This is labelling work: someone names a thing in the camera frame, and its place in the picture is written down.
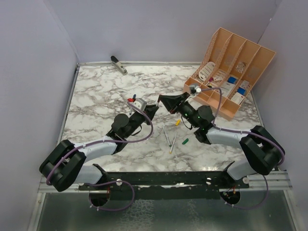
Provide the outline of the green marker pen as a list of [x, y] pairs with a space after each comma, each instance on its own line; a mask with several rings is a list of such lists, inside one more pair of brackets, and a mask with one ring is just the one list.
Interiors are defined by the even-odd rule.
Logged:
[[166, 140], [167, 140], [167, 143], [168, 143], [169, 147], [171, 147], [172, 144], [171, 144], [171, 141], [170, 141], [170, 139], [169, 139], [169, 137], [168, 137], [168, 134], [167, 134], [165, 125], [162, 126], [162, 129], [163, 129], [163, 133], [164, 133], [164, 135], [165, 135], [165, 138], [166, 138]]

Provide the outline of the yellow marker pen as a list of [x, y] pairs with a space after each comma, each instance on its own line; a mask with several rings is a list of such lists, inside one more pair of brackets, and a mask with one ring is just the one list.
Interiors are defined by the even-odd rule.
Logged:
[[172, 152], [173, 152], [173, 149], [174, 149], [174, 146], [175, 146], [175, 143], [176, 143], [177, 134], [178, 134], [178, 133], [176, 132], [176, 133], [175, 133], [175, 136], [174, 136], [174, 138], [173, 138], [173, 141], [172, 141], [170, 150], [169, 150], [169, 154], [172, 154]]

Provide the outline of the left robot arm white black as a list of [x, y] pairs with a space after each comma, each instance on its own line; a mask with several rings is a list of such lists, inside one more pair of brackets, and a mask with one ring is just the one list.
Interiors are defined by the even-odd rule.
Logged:
[[118, 114], [111, 130], [98, 140], [76, 144], [69, 140], [61, 141], [39, 167], [47, 185], [52, 185], [59, 192], [75, 183], [89, 183], [96, 190], [103, 189], [106, 185], [103, 169], [97, 164], [86, 166], [85, 163], [122, 151], [130, 142], [127, 138], [134, 135], [142, 123], [153, 125], [152, 119], [159, 107], [152, 104], [143, 110], [136, 106], [132, 108], [135, 112], [131, 116]]

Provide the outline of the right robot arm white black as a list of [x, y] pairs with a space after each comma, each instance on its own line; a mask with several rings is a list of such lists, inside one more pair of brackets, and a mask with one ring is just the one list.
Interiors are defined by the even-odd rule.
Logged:
[[268, 175], [273, 168], [281, 164], [285, 158], [283, 148], [262, 126], [249, 130], [232, 130], [218, 128], [214, 125], [214, 114], [210, 106], [202, 105], [194, 109], [188, 102], [189, 94], [159, 95], [169, 113], [179, 113], [186, 119], [194, 135], [200, 143], [221, 144], [243, 151], [245, 158], [231, 163], [221, 176], [221, 183], [226, 188], [232, 188], [239, 179], [252, 174]]

